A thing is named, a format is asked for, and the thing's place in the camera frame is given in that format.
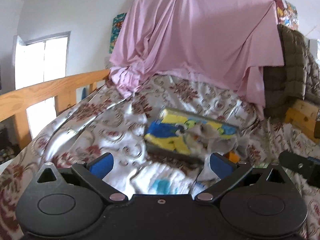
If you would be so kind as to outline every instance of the blue gripper pad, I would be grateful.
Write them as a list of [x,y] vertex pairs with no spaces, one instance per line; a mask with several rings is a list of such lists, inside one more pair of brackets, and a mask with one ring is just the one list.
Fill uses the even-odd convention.
[[218,153],[213,153],[210,156],[210,168],[220,179],[224,179],[226,176],[233,173],[236,164],[230,162],[227,158]]
[[88,163],[87,169],[99,179],[103,179],[113,168],[113,156],[111,153],[105,153],[93,162]]

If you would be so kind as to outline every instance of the triangular hole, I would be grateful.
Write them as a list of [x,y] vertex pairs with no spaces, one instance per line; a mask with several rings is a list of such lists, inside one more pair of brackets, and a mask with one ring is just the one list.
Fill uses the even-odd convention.
[[46,168],[42,172],[40,178],[38,179],[38,183],[50,182],[50,181],[55,181],[55,180],[57,180],[57,178],[53,174],[52,170],[49,168]]
[[276,182],[276,183],[285,183],[280,172],[275,169],[271,171],[267,181]]

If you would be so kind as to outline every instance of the circular cover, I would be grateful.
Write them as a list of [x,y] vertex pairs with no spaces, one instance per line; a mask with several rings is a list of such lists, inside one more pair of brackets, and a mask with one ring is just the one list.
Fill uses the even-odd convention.
[[19,200],[20,226],[36,235],[65,236],[92,225],[103,208],[100,197],[84,187],[66,184],[57,193],[34,192]]
[[222,198],[220,210],[233,227],[251,236],[286,236],[299,230],[307,216],[295,191],[274,182],[236,188]]

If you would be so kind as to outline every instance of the bed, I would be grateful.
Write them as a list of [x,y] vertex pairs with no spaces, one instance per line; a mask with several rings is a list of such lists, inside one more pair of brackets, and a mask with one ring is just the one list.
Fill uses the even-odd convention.
[[[14,117],[19,145],[23,149],[0,176],[0,236],[19,239],[22,231],[15,219],[16,204],[32,177],[46,162],[69,167],[90,162],[106,152],[114,156],[113,170],[105,182],[125,193],[152,194],[149,181],[172,179],[175,193],[192,195],[216,183],[197,182],[201,166],[162,158],[146,152],[146,126],[163,106],[190,111],[238,126],[250,138],[247,152],[252,165],[276,161],[280,152],[291,150],[302,156],[320,158],[320,149],[290,124],[259,121],[256,108],[229,90],[203,82],[169,75],[154,75],[139,93],[124,100],[108,80],[108,70],[85,73],[45,82],[0,96],[1,120]],[[105,84],[96,89],[96,83]],[[75,89],[90,85],[91,94],[75,104]],[[55,96],[61,113],[31,140],[26,108]],[[306,239],[320,233],[320,192],[297,174],[287,171],[308,206],[307,223],[301,230]]]

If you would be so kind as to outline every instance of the pink fabric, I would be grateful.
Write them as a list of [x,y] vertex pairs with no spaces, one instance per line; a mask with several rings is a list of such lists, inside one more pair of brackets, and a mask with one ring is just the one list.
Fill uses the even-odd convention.
[[110,61],[124,97],[170,74],[265,106],[261,66],[284,65],[273,0],[135,0]]

